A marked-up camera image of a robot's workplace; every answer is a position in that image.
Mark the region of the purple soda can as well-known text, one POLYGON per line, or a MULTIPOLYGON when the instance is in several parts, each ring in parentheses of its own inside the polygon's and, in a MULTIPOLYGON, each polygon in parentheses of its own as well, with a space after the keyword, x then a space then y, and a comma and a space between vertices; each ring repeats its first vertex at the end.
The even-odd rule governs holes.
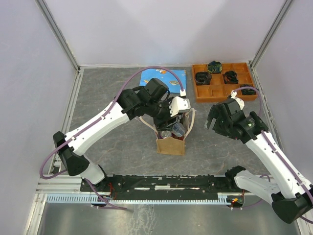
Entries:
POLYGON ((170 138, 172 136, 171 131, 161 131, 160 132, 160 138, 161 139, 166 139, 166 138, 170 138))

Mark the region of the blue silver energy drink can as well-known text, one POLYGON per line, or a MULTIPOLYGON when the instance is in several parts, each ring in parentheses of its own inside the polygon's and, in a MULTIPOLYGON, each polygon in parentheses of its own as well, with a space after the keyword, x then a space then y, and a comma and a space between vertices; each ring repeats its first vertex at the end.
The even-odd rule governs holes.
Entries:
POLYGON ((173 125, 171 132, 177 137, 183 137, 185 135, 186 129, 182 123, 177 122, 173 125))

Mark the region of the brown canvas tote bag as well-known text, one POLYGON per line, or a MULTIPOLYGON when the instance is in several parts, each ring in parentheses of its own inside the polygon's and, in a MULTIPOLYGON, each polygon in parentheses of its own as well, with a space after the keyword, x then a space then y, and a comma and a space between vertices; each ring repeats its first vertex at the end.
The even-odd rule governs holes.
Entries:
POLYGON ((194 108, 191 108, 190 111, 183 115, 183 125, 186 133, 182 137, 177 137, 171 133, 171 136, 161 138, 161 133, 158 132, 154 126, 147 123, 142 117, 139 117, 139 120, 153 130, 156 136, 157 153, 182 156, 185 154, 185 139, 194 126, 195 116, 196 111, 194 108))

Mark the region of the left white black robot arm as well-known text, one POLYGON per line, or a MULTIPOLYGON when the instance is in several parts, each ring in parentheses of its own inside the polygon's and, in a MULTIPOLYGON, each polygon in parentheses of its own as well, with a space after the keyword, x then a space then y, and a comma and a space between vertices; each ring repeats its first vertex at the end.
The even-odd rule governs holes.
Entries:
POLYGON ((168 87, 157 78, 145 86, 125 89, 103 111, 85 124, 66 134, 53 135, 58 155, 69 176, 80 175, 98 191, 108 186, 108 179, 100 166, 84 156, 99 139, 116 127, 143 115, 154 119, 158 131, 170 129, 178 115, 189 109, 189 102, 181 97, 169 96, 168 87))

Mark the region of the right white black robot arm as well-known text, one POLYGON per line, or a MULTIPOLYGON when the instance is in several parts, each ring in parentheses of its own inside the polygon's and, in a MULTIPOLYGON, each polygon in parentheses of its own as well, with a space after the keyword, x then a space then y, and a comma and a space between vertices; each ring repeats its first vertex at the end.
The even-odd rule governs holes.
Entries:
POLYGON ((262 119, 250 112, 243 112, 241 99, 229 98, 211 107, 206 127, 217 134, 240 140, 263 163, 274 178, 268 182, 244 167, 232 168, 233 174, 225 178, 229 191, 247 190, 272 206, 276 215, 285 223, 292 223, 313 208, 313 184, 291 163, 275 142, 262 119))

